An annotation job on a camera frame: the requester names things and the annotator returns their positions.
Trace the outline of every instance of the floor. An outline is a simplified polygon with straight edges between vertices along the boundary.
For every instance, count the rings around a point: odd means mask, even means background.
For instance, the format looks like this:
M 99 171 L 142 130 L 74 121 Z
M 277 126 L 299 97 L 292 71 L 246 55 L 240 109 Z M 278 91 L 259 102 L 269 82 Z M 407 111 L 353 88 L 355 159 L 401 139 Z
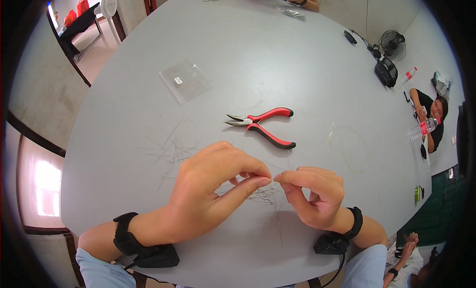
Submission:
M 98 76 L 102 66 L 104 66 L 106 61 L 118 47 L 108 21 L 104 19 L 99 22 L 99 25 L 103 37 L 99 38 L 99 40 L 90 47 L 86 54 L 77 63 L 78 68 L 91 84 Z M 81 52 L 94 40 L 94 38 L 96 38 L 96 36 L 98 36 L 98 34 L 98 28 L 93 24 L 85 32 L 78 34 L 73 39 L 72 43 Z

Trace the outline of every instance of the round table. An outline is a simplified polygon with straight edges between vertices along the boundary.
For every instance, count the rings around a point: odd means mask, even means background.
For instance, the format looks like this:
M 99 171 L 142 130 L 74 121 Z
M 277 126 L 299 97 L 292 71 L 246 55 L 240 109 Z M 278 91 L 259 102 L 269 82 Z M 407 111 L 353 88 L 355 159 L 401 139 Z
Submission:
M 220 140 L 268 164 L 276 175 L 299 166 L 344 178 L 343 206 L 358 206 L 389 235 L 431 194 L 430 167 L 403 88 L 383 86 L 376 61 L 356 35 L 299 7 L 300 21 L 279 13 L 281 0 L 169 0 L 141 22 L 104 65 L 84 100 L 69 139 L 61 216 L 72 232 L 130 211 L 165 205 L 180 163 Z M 198 66 L 209 89 L 176 102 L 158 73 L 183 60 Z M 278 149 L 227 113 L 294 110 L 262 126 L 296 142 Z M 231 186 L 224 184 L 218 191 Z M 322 231 L 302 223 L 279 185 L 247 200 L 222 225 L 175 244 L 174 268 L 137 271 L 192 287 L 277 287 L 335 270 L 339 256 L 317 255 Z M 125 263 L 131 258 L 124 258 Z

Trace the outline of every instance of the water bottle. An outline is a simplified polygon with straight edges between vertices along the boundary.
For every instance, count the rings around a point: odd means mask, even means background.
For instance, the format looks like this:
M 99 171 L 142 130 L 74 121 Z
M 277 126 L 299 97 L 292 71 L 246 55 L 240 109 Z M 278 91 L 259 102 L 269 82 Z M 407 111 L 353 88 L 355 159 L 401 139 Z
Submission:
M 406 83 L 407 81 L 409 81 L 415 75 L 416 72 L 417 72 L 416 67 L 413 67 L 412 69 L 408 70 L 407 73 L 405 73 L 405 75 L 402 77 L 400 82 L 401 83 Z
M 429 118 L 424 122 L 421 122 L 419 125 L 414 126 L 410 129 L 410 140 L 413 141 L 417 138 L 421 138 L 423 135 L 430 133 L 435 130 L 441 124 L 440 118 Z

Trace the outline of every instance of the smartphone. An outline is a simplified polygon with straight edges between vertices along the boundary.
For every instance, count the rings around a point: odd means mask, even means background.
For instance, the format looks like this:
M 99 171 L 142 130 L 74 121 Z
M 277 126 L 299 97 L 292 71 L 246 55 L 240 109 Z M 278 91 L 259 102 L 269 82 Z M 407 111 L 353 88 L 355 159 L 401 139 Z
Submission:
M 355 40 L 355 38 L 354 38 L 352 35 L 350 35 L 349 32 L 344 31 L 344 35 L 346 36 L 347 40 L 348 40 L 350 43 L 357 44 L 357 41 Z

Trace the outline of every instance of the curtain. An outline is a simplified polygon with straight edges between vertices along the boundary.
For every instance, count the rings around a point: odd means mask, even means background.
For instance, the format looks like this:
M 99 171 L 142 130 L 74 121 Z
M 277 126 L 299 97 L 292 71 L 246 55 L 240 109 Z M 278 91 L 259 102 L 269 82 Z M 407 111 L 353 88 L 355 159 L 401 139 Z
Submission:
M 61 176 L 64 158 L 26 137 L 20 146 L 18 196 L 23 225 L 64 228 L 61 222 Z

